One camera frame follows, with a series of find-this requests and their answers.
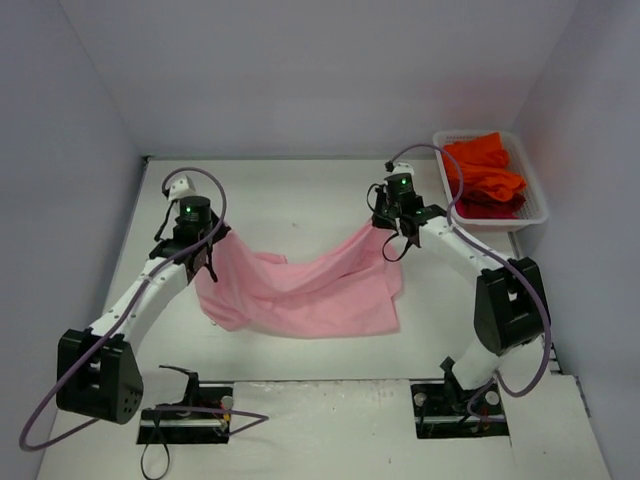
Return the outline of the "pink t shirt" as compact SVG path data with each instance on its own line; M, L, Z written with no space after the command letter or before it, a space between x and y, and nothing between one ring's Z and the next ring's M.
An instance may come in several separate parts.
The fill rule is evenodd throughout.
M213 270L194 279L202 312L228 332L252 330L300 339L398 332L399 264L386 261L388 234L366 224L308 263L252 251L229 232L215 245Z

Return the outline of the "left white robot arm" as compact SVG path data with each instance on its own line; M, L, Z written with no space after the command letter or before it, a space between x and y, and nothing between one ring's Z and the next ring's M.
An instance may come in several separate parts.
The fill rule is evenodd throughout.
M136 360L142 340L199 271L217 278L213 245L230 228L206 197L191 195L172 203L178 207L172 236L149 253L125 294L87 328L69 329L59 340L59 409L116 424L129 422L144 393Z

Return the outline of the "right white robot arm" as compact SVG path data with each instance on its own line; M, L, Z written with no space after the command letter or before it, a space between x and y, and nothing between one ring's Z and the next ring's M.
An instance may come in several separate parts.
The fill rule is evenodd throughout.
M408 172L387 176L367 194L375 196L367 204L372 225L391 231L390 240L403 238L403 253L427 249L475 287L474 336L460 359L441 364L445 405L455 412L468 410L478 400L478 389L498 376L508 354L543 339L543 357L530 385L511 395L530 392L546 370L551 349L550 315L537 264L509 258L464 233L445 209L424 204Z

